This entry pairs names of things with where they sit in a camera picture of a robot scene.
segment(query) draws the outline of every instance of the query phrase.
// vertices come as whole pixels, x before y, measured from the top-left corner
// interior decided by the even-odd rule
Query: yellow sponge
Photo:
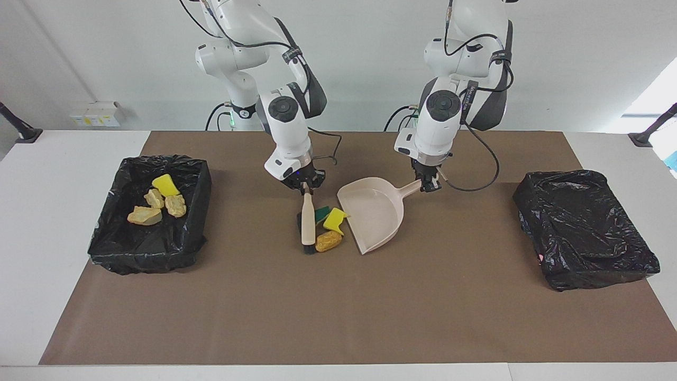
[[[158,191],[160,191],[160,193],[162,193],[162,195],[165,197],[177,196],[181,194],[181,192],[176,189],[174,181],[172,181],[170,175],[162,175],[153,180],[153,186],[156,187]]]
[[[343,219],[346,217],[348,217],[348,215],[343,210],[335,207],[332,209],[331,213],[329,213],[329,216],[324,221],[323,226],[327,230],[335,231],[340,235],[345,235],[341,231],[341,224],[343,223]]]

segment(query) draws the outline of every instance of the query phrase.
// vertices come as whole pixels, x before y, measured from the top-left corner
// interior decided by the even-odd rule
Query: black trash bag
[[[162,209],[162,222],[139,226],[127,221],[135,206],[147,206],[144,195],[151,182],[169,174],[188,208],[174,218]],[[206,242],[204,221],[211,196],[207,162],[187,156],[153,156],[124,159],[115,175],[108,198],[89,245],[94,264],[127,275],[167,273],[189,267]]]
[[[639,281],[661,270],[598,172],[530,173],[513,200],[541,270],[557,291]]]

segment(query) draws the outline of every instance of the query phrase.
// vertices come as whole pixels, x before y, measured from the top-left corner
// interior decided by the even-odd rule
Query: beige dustpan
[[[404,218],[404,198],[419,191],[417,180],[395,188],[382,178],[363,178],[338,191],[338,201],[348,217],[357,246],[367,254],[390,241]]]

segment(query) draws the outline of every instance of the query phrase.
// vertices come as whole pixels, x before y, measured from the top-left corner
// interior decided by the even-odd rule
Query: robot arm
[[[306,119],[322,114],[327,99],[301,49],[284,23],[254,0],[199,1],[207,27],[223,39],[199,47],[196,59],[204,72],[225,83],[236,127],[263,124],[272,135],[277,148],[265,168],[273,177],[301,192],[303,184],[311,191],[319,187],[324,173],[313,167]],[[259,95],[255,80],[242,70],[265,64],[271,50],[283,57],[296,81]]]
[[[501,122],[512,83],[512,23],[503,0],[450,1],[447,31],[445,41],[435,39],[425,50],[437,78],[421,95],[418,127],[402,129],[395,143],[411,157],[426,192],[441,188],[437,167],[463,125],[486,131]]]

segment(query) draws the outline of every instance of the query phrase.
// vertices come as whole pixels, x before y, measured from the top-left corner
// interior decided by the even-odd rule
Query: yellow rock
[[[148,205],[154,209],[162,209],[165,207],[165,200],[157,189],[149,190],[148,194],[144,196],[144,199],[146,199]]]
[[[134,212],[127,216],[127,221],[132,224],[151,226],[162,221],[162,210],[152,207],[135,206]]]
[[[335,231],[330,231],[318,237],[318,242],[315,244],[315,249],[320,253],[324,253],[338,246],[342,240],[343,237],[340,234]]]
[[[167,206],[167,211],[169,214],[176,218],[181,218],[185,216],[187,208],[185,207],[185,200],[183,196],[169,196],[165,199],[165,206]]]

